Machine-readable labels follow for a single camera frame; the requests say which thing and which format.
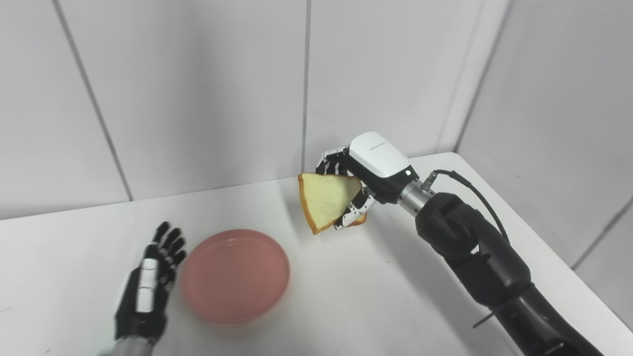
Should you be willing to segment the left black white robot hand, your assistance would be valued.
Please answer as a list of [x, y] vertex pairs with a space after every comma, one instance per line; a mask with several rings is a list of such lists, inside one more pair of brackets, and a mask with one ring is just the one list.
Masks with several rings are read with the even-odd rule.
[[155, 345], [167, 328], [167, 304], [179, 266], [187, 257], [178, 227], [162, 222], [128, 278], [117, 312], [115, 340], [140, 338]]

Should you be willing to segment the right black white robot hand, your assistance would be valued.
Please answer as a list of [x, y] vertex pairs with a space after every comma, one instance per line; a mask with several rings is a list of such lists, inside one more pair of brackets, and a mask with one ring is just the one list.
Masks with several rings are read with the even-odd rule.
[[425, 202], [424, 198], [420, 198], [423, 193], [420, 176], [409, 158], [377, 132], [363, 133], [344, 148], [324, 152], [315, 172], [321, 175], [347, 174], [363, 184], [334, 222], [336, 230], [348, 227], [365, 216], [376, 202], [405, 204], [407, 211], [415, 213]]

